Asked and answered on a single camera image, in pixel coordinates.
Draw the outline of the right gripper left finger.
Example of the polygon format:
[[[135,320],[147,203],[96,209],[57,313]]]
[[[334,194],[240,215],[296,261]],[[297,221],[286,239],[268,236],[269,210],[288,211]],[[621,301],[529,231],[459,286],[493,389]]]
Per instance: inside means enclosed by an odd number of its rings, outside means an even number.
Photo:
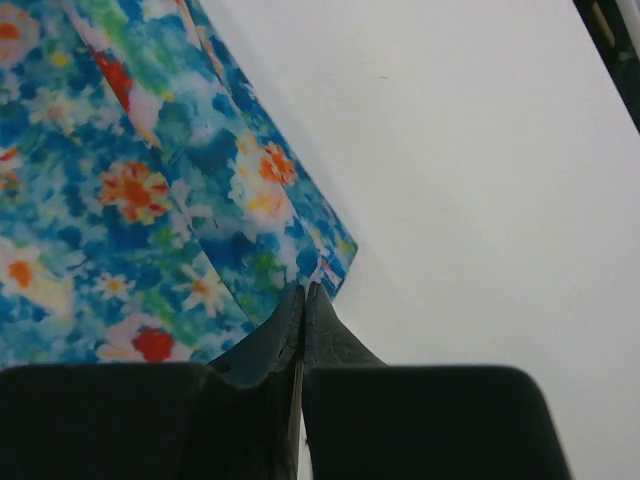
[[[5,479],[293,479],[301,320],[291,289],[216,360],[31,365],[1,374]]]

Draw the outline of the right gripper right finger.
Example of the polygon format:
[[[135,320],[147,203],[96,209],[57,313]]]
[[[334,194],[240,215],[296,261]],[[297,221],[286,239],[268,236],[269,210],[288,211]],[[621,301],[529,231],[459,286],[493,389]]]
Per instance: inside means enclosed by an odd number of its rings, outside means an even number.
[[[389,366],[323,285],[304,307],[302,412],[317,479],[567,479],[543,393],[508,366]]]

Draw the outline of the blue floral skirt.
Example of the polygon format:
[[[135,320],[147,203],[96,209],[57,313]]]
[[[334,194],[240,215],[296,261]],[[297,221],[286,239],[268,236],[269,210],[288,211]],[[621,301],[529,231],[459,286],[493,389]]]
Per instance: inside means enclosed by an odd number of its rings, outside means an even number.
[[[1,5],[1,364],[209,362],[357,245],[197,1]]]

